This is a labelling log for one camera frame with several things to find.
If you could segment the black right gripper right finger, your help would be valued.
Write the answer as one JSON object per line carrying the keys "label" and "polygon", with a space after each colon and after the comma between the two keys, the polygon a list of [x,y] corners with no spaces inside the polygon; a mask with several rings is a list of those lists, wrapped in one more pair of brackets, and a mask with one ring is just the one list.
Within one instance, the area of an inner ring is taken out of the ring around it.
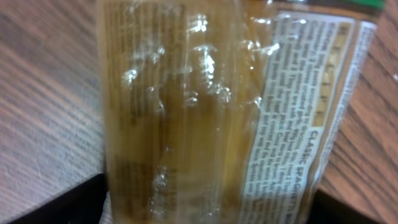
{"label": "black right gripper right finger", "polygon": [[307,224],[379,224],[379,222],[324,191],[317,190]]}

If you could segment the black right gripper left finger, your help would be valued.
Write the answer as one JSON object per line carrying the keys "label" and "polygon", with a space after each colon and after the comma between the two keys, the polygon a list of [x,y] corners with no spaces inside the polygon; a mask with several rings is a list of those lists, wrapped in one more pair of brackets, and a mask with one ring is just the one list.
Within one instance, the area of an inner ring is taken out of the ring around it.
{"label": "black right gripper left finger", "polygon": [[106,176],[97,174],[10,224],[98,224],[107,193]]}

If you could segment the long red orange spaghetti pack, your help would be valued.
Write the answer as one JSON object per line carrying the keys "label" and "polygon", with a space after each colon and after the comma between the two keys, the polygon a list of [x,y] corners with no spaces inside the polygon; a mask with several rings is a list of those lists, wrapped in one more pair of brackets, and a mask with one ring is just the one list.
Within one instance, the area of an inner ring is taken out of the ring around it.
{"label": "long red orange spaghetti pack", "polygon": [[383,1],[98,1],[115,223],[305,223]]}

